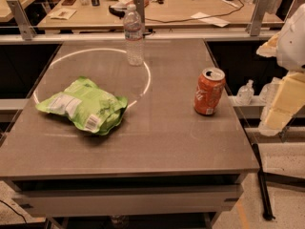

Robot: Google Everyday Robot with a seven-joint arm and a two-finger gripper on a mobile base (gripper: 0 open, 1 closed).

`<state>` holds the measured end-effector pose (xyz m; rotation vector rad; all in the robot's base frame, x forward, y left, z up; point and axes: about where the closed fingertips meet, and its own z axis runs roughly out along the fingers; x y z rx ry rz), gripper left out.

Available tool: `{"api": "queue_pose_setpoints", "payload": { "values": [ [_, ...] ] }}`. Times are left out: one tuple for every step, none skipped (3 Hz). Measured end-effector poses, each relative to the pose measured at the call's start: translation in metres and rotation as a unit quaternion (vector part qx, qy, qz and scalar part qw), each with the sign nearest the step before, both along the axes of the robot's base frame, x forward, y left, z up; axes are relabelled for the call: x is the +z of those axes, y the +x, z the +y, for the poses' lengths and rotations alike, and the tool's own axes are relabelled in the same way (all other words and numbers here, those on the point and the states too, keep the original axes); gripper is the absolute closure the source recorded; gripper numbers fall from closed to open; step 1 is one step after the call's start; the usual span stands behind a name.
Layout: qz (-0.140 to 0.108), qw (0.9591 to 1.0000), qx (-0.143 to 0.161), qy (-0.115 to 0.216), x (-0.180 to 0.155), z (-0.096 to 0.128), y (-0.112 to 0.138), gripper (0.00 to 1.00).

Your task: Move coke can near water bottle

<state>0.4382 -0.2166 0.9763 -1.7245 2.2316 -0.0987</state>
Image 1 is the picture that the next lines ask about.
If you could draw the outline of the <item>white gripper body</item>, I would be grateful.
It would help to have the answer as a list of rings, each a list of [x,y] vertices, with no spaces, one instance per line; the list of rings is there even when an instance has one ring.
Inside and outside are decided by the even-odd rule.
[[[305,72],[305,4],[300,5],[282,27],[276,60],[287,71]]]

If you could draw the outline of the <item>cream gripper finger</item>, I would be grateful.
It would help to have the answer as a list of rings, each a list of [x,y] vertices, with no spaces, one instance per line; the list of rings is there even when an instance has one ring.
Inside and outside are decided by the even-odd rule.
[[[267,42],[259,46],[256,53],[263,57],[276,57],[276,48],[279,33],[274,34]]]
[[[273,99],[263,108],[258,131],[265,136],[279,134],[305,106],[305,73],[288,72],[279,82]]]

